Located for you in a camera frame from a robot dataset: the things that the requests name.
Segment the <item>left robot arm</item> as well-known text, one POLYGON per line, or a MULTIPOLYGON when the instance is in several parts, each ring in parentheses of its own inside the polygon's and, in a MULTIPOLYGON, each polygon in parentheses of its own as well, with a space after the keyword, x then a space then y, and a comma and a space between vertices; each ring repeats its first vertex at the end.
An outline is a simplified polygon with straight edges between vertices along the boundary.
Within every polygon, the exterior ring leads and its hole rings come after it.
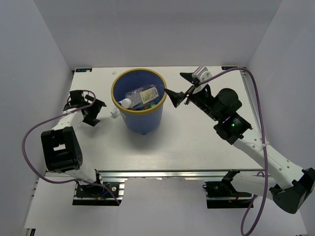
POLYGON ((105 106, 89 90, 72 90, 58 123, 41 134, 47 170, 73 177, 81 185, 87 185, 93 196, 103 193, 104 184, 99 172, 83 160, 75 131, 82 123, 96 126, 100 122, 97 116, 105 106))

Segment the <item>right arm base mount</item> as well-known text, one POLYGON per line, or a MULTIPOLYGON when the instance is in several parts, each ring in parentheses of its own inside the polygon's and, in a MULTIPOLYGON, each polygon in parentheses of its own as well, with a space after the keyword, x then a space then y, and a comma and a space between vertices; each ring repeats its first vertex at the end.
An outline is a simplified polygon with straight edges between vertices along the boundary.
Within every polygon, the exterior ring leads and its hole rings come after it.
POLYGON ((230 170, 220 181, 207 181, 202 185, 206 192, 207 209, 252 208, 252 194, 238 192, 232 186, 233 178, 239 170, 230 170))

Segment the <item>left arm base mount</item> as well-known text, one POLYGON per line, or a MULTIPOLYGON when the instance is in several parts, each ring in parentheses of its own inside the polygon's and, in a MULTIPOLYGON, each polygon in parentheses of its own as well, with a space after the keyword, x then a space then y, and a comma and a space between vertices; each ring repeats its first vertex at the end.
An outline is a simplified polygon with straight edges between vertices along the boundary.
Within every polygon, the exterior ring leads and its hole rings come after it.
POLYGON ((74 190, 72 205, 119 206, 124 195, 125 181, 108 178, 103 180, 103 185, 111 191, 118 202, 112 197, 107 189, 93 185, 80 185, 77 183, 74 190))

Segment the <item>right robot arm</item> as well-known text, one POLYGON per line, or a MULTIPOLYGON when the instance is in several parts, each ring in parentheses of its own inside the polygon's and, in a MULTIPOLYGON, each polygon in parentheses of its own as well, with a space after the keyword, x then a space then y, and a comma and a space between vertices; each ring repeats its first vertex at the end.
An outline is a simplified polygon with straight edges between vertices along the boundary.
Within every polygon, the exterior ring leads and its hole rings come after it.
POLYGON ((237 192, 247 192, 265 195, 285 212, 295 214, 315 187, 314 169, 303 169, 267 145, 262 134, 237 113, 242 103, 234 90, 223 88, 212 96, 210 86, 205 83, 208 71, 201 75, 195 72, 180 75, 192 86, 186 92, 164 90, 174 107, 182 102, 192 102, 217 122, 214 129, 223 140, 247 154, 266 171, 264 177, 258 177, 230 170, 214 188, 216 194, 234 196, 237 192))

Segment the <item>large clear labelled bottle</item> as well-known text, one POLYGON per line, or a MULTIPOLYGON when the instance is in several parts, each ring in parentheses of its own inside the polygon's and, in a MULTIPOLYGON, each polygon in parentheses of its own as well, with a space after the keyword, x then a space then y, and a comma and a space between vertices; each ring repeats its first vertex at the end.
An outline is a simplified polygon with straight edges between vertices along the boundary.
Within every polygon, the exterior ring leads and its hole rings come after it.
POLYGON ((125 109, 137 110, 143 108, 159 98, 159 92, 155 85, 148 85, 129 91, 125 98, 118 102, 125 109))

